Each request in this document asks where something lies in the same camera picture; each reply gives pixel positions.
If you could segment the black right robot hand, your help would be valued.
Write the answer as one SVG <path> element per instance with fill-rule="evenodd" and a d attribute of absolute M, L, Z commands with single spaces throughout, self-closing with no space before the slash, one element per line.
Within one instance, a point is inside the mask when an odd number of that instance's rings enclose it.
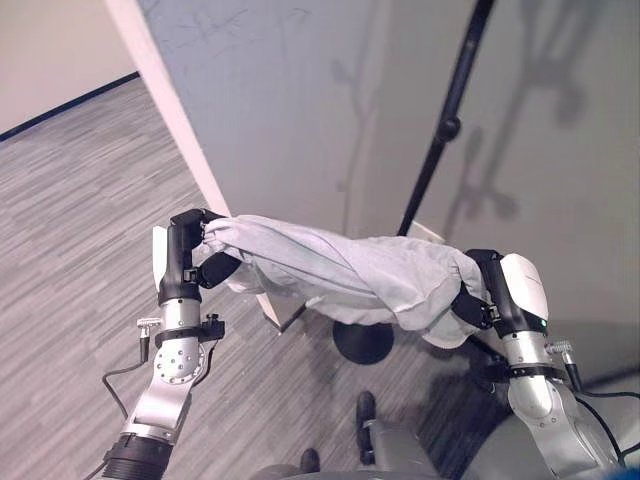
<path fill-rule="evenodd" d="M 501 339 L 521 332 L 547 333 L 546 293 L 531 261 L 488 249 L 470 249 L 465 255 L 479 267 L 487 296 L 478 298 L 461 285 L 451 304 L 454 314 L 481 330 L 493 328 Z"/>

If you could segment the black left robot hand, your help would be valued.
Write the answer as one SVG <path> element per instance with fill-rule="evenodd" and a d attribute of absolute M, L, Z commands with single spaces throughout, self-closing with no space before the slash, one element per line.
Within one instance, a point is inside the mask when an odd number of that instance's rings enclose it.
<path fill-rule="evenodd" d="M 193 264 L 193 251 L 204 240 L 204 225 L 221 218 L 207 209 L 190 209 L 170 219 L 167 251 L 162 255 L 165 271 L 158 286 L 159 306 L 175 299 L 201 302 L 201 288 L 212 289 L 240 267 L 241 261 L 226 253 L 215 253 L 199 266 Z"/>

